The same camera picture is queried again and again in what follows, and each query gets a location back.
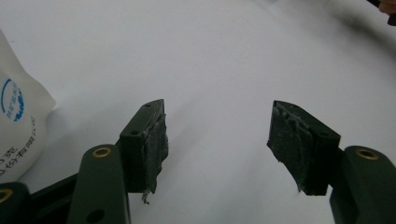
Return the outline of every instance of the white surface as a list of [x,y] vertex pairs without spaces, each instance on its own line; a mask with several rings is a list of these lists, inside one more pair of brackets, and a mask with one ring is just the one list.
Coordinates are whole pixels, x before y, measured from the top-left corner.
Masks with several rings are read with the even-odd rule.
[[396,30],[365,1],[0,1],[0,27],[57,101],[32,192],[163,98],[170,154],[133,223],[333,223],[266,147],[273,100],[396,162]]

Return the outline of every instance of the white bag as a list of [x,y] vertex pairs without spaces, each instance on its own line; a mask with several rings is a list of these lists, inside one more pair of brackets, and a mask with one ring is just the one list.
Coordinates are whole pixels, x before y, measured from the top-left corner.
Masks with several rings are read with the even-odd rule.
[[0,30],[0,183],[16,181],[46,143],[55,101],[22,68]]

